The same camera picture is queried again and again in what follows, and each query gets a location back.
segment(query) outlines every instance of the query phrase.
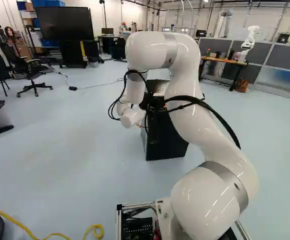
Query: cubicle partition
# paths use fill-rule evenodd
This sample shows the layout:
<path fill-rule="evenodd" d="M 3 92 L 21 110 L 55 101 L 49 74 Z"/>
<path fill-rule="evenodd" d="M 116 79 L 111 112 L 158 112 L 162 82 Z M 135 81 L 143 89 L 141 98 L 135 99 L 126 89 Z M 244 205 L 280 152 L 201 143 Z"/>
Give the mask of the cubicle partition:
<path fill-rule="evenodd" d="M 201 38 L 199 48 L 204 56 L 207 48 L 211 52 L 226 52 L 230 49 L 241 52 L 242 41 L 223 38 Z M 239 74 L 240 78 L 249 81 L 252 89 L 290 98 L 290 44 L 276 42 L 256 42 L 254 48 L 246 56 L 248 66 Z M 216 76 L 221 80 L 232 80 L 235 66 L 225 64 L 221 75 Z"/>

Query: white robotic arm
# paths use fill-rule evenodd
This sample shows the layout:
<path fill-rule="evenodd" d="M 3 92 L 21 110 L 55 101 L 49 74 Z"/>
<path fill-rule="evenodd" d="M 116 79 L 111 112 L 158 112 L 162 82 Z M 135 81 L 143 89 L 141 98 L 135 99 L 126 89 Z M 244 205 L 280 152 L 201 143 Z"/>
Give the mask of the white robotic arm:
<path fill-rule="evenodd" d="M 201 53 L 188 35 L 141 31 L 132 34 L 125 47 L 128 69 L 140 72 L 169 68 L 173 78 L 164 98 L 192 96 L 202 99 L 198 80 Z M 143 100 L 145 83 L 135 73 L 128 75 L 125 95 L 117 105 L 121 123 L 129 128 L 145 116 L 127 103 Z M 188 101 L 169 101 L 171 110 Z M 210 112 L 197 104 L 169 113 L 179 135 L 202 150 L 205 161 L 173 187 L 174 216 L 193 240 L 217 240 L 239 217 L 258 191 L 256 171 L 241 150 L 224 136 Z"/>
<path fill-rule="evenodd" d="M 255 44 L 255 37 L 259 29 L 259 26 L 248 27 L 248 37 L 240 46 L 242 49 L 244 49 L 244 51 L 240 53 L 240 57 L 238 59 L 239 62 L 244 62 L 249 51 L 253 49 Z"/>

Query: yellow cable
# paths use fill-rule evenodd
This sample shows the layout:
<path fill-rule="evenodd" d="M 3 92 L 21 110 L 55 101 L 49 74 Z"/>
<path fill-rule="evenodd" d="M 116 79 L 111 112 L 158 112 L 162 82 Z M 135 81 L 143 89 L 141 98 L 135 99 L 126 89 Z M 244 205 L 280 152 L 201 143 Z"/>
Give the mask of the yellow cable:
<path fill-rule="evenodd" d="M 31 230 L 23 225 L 21 222 L 17 221 L 16 219 L 12 218 L 10 215 L 8 215 L 7 213 L 3 212 L 0 210 L 0 216 L 4 217 L 5 219 L 9 220 L 10 222 L 12 222 L 13 224 L 16 224 L 17 226 L 19 226 L 20 228 L 24 229 L 25 232 L 31 237 L 31 239 L 33 240 L 40 240 L 39 238 L 37 238 L 36 236 L 33 235 L 33 233 L 31 232 Z M 104 235 L 104 229 L 103 229 L 103 226 L 101 224 L 96 224 L 96 225 L 92 225 L 90 226 L 86 231 L 85 231 L 85 234 L 84 234 L 84 237 L 82 240 L 85 240 L 86 236 L 89 234 L 89 232 L 91 231 L 91 229 L 94 228 L 94 231 L 93 231 L 93 234 L 94 234 L 94 237 L 97 238 L 97 239 L 101 239 Z M 96 231 L 97 229 L 100 229 L 100 233 L 99 235 L 97 235 Z M 51 233 L 50 235 L 48 235 L 47 237 L 43 238 L 42 240 L 47 240 L 49 239 L 51 236 L 60 236 L 66 240 L 71 240 L 68 236 L 65 236 L 61 233 Z"/>
<path fill-rule="evenodd" d="M 87 228 L 87 230 L 85 231 L 85 234 L 84 234 L 83 240 L 85 240 L 87 234 L 89 234 L 89 232 L 92 230 L 92 228 L 94 228 L 93 234 L 94 234 L 94 237 L 95 237 L 95 238 L 97 238 L 97 239 L 101 239 L 101 238 L 103 237 L 103 234 L 104 234 L 103 226 L 100 225 L 100 224 L 95 224 L 95 225 L 92 225 L 92 226 L 90 226 L 89 228 Z M 97 233 L 96 233 L 96 230 L 97 230 L 97 229 L 100 229 L 100 233 L 99 233 L 99 235 L 97 235 Z"/>

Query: gray partition panel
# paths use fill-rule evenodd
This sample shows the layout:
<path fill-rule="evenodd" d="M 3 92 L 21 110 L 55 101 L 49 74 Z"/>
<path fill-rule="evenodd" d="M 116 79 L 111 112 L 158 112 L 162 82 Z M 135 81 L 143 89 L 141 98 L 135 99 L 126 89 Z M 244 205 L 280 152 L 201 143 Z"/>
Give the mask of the gray partition panel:
<path fill-rule="evenodd" d="M 290 70 L 290 46 L 275 45 L 266 65 Z"/>
<path fill-rule="evenodd" d="M 235 52 L 241 52 L 243 51 L 243 49 L 241 49 L 242 43 L 243 41 L 234 41 L 231 48 Z M 263 64 L 270 51 L 271 45 L 271 43 L 256 42 L 254 48 L 248 52 L 246 60 L 253 64 Z"/>
<path fill-rule="evenodd" d="M 230 49 L 231 40 L 201 38 L 199 42 L 200 55 L 205 56 L 208 48 L 212 53 L 217 51 L 227 53 Z"/>
<path fill-rule="evenodd" d="M 261 66 L 248 65 L 243 67 L 238 75 L 238 79 L 244 78 L 248 80 L 250 84 L 253 84 L 260 73 Z M 238 70 L 238 66 L 230 63 L 226 63 L 221 77 L 224 79 L 233 80 Z"/>

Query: television screen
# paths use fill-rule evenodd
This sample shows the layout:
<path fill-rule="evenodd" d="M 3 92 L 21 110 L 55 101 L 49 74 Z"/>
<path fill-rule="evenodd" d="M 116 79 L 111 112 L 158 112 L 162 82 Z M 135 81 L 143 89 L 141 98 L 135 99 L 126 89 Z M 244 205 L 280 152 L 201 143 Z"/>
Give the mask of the television screen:
<path fill-rule="evenodd" d="M 94 40 L 91 13 L 87 7 L 36 7 L 44 39 Z"/>

